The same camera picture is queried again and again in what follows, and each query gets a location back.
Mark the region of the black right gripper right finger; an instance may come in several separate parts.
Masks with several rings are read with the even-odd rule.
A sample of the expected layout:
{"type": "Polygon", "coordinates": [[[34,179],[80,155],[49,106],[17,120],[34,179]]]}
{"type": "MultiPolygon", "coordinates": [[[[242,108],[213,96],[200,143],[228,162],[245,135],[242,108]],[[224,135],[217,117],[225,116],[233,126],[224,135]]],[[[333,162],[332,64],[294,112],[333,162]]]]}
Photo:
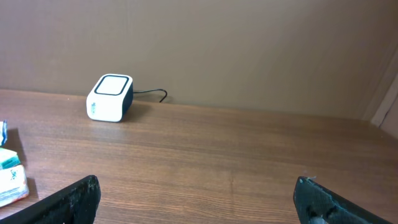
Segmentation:
{"type": "Polygon", "coordinates": [[[298,177],[293,201],[298,219],[303,224],[390,224],[314,182],[310,177],[298,177]]]}

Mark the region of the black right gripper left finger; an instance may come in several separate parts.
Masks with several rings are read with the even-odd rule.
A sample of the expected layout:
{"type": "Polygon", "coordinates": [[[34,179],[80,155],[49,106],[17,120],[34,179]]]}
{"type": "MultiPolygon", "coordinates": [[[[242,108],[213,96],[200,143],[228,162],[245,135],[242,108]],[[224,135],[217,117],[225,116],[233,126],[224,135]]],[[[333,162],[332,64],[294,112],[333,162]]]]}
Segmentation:
{"type": "Polygon", "coordinates": [[[85,178],[1,220],[1,224],[93,224],[101,199],[97,176],[85,178]]]}

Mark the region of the small orange box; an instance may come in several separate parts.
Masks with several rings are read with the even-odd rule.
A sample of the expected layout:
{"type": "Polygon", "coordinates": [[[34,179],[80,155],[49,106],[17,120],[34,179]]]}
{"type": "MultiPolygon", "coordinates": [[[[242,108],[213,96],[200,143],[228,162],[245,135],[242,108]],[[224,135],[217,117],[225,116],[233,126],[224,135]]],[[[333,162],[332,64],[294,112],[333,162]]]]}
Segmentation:
{"type": "Polygon", "coordinates": [[[1,170],[0,207],[18,201],[29,195],[27,178],[23,165],[1,170]]]}

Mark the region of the small teal box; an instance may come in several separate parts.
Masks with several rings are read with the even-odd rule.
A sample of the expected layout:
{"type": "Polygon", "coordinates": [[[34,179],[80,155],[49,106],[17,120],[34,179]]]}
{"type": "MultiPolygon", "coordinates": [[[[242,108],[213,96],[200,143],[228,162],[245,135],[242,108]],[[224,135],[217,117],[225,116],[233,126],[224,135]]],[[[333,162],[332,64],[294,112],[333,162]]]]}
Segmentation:
{"type": "Polygon", "coordinates": [[[0,169],[8,169],[20,164],[20,159],[17,152],[8,150],[5,148],[0,148],[0,169]]]}

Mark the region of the blue yellow snack bag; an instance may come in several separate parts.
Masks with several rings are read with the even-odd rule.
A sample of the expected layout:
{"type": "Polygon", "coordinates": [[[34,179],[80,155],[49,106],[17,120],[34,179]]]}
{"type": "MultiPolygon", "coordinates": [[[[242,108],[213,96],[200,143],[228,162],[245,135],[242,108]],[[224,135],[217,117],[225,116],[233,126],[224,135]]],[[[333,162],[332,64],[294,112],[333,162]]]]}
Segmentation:
{"type": "Polygon", "coordinates": [[[0,146],[3,146],[7,141],[7,120],[0,122],[0,146]]]}

